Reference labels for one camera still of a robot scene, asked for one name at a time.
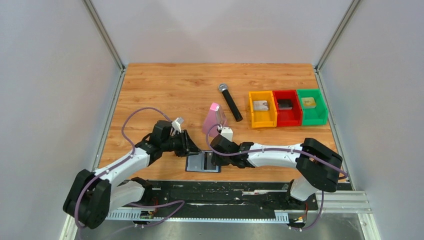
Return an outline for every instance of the item in yellow bin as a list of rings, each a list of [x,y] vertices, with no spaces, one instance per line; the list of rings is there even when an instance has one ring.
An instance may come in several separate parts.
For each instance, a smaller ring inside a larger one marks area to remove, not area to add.
[[[317,106],[313,97],[302,97],[302,104],[305,109],[314,109]]]
[[[254,111],[268,111],[270,107],[266,100],[253,101],[253,110]]]

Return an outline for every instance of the white wall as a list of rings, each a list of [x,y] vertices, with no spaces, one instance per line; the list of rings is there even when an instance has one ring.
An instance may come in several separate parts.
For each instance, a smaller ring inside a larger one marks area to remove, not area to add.
[[[384,240],[422,239],[424,2],[364,0],[322,74],[350,175]]]
[[[119,71],[81,0],[0,6],[0,239],[58,239]]]
[[[316,64],[351,0],[93,0],[124,64]]]

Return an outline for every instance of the wood grain surface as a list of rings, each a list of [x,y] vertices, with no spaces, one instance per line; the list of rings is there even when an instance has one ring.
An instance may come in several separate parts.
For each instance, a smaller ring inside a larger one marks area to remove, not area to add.
[[[226,83],[243,120],[236,122],[218,85]],[[142,107],[155,107],[172,120],[183,117],[194,143],[208,149],[202,124],[213,102],[223,106],[228,124],[234,132],[233,141],[255,142],[264,145],[291,145],[302,143],[304,138],[315,138],[336,150],[330,126],[295,126],[251,128],[248,99],[249,91],[292,90],[318,88],[310,64],[233,64],[233,63],[178,63],[130,64],[126,71],[110,130],[99,167],[104,167],[125,155],[130,144],[122,137],[121,127],[133,111]],[[135,143],[150,133],[158,120],[164,119],[153,110],[137,113],[129,122],[125,133]],[[186,172],[186,158],[166,152],[151,166],[131,177],[151,180],[194,181],[290,181],[300,176],[296,169],[264,166],[240,169],[222,167],[221,173]]]

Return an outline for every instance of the microphone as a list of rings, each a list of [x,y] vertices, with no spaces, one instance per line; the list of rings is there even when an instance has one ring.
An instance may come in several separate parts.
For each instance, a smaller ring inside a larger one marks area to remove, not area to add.
[[[225,101],[228,104],[228,107],[231,110],[231,113],[235,118],[235,121],[240,122],[241,120],[243,120],[242,114],[240,113],[239,109],[236,106],[236,103],[234,102],[233,98],[230,95],[230,92],[228,91],[227,84],[221,83],[219,85],[218,89],[222,93],[222,95],[224,96]]]

